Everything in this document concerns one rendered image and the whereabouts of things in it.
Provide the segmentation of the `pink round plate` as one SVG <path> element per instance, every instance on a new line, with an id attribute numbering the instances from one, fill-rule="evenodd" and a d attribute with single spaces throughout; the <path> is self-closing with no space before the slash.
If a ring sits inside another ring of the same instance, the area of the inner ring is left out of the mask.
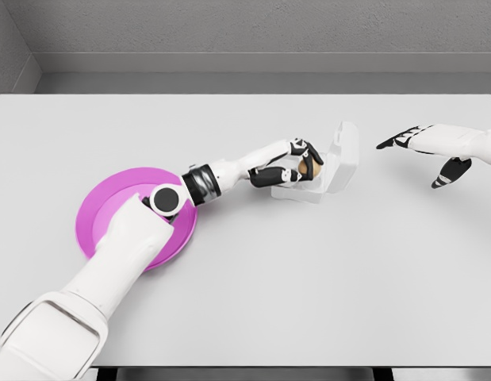
<path id="1" fill-rule="evenodd" d="M 176 174 L 161 168 L 136 167 L 120 171 L 100 182 L 83 200 L 75 220 L 75 235 L 86 258 L 91 258 L 97 243 L 107 231 L 112 216 L 134 194 L 149 196 L 155 186 L 180 184 Z M 174 232 L 146 267 L 151 270 L 174 258 L 189 242 L 198 219 L 198 210 L 187 202 L 173 226 Z"/>

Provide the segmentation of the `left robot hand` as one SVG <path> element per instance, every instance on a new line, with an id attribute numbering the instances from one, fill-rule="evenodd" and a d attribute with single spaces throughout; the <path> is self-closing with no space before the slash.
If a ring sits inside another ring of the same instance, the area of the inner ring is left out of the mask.
<path id="1" fill-rule="evenodd" d="M 299 156 L 305 164 L 305 173 L 289 167 L 271 166 L 273 162 L 285 156 Z M 272 187 L 286 183 L 312 181 L 315 177 L 315 166 L 324 165 L 318 151 L 311 143 L 301 138 L 280 140 L 260 148 L 240 159 L 246 175 L 256 188 Z"/>

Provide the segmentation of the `white hinged egg box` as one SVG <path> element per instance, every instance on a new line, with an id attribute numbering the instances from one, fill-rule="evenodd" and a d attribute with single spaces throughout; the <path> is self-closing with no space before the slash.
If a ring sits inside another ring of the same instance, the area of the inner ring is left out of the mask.
<path id="1" fill-rule="evenodd" d="M 359 129 L 349 121 L 342 121 L 334 132 L 331 144 L 320 152 L 323 166 L 313 164 L 314 177 L 271 188 L 272 198 L 318 204 L 323 197 L 343 191 L 359 165 Z"/>

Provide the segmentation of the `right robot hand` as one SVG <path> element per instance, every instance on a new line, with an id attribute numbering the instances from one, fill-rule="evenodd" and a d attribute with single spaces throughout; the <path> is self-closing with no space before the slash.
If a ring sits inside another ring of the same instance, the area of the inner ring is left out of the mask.
<path id="1" fill-rule="evenodd" d="M 484 132 L 456 125 L 418 125 L 378 144 L 381 150 L 393 146 L 411 149 L 415 152 L 448 157 L 437 178 L 432 182 L 432 189 L 445 187 L 460 179 L 472 166 L 472 148 L 478 143 Z"/>

